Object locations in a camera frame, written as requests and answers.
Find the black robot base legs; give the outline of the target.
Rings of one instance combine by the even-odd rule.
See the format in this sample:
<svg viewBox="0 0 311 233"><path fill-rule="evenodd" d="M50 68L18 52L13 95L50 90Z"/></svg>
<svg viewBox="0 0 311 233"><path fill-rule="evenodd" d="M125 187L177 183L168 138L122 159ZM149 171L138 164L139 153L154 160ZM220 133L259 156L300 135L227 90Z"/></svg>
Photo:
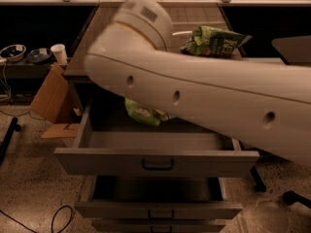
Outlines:
<svg viewBox="0 0 311 233"><path fill-rule="evenodd" d="M248 147L246 144L238 142L238 146L242 149L242 150L253 150L253 151L258 151L260 155L268 155L268 152L266 152L265 150L260 150L258 148L254 148L254 147ZM255 186L254 189L255 191L260 191L260 192L265 192L266 191L266 185L264 184L257 168L255 166L253 166L250 170L251 175L255 181ZM311 200L303 197L302 195L299 195L298 193L292 191L292 190L288 190L286 192L283 193L282 195L282 200L288 205L291 206L295 203L300 203L303 206L311 209Z"/></svg>

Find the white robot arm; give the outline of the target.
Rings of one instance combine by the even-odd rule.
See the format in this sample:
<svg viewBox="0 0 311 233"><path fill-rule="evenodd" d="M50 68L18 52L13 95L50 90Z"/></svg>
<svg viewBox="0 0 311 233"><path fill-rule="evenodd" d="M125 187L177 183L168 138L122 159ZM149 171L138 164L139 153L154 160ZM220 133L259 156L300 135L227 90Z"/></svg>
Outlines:
<svg viewBox="0 0 311 233"><path fill-rule="evenodd" d="M311 162L311 69L168 51L169 14L125 0L87 48L99 86L294 162Z"/></svg>

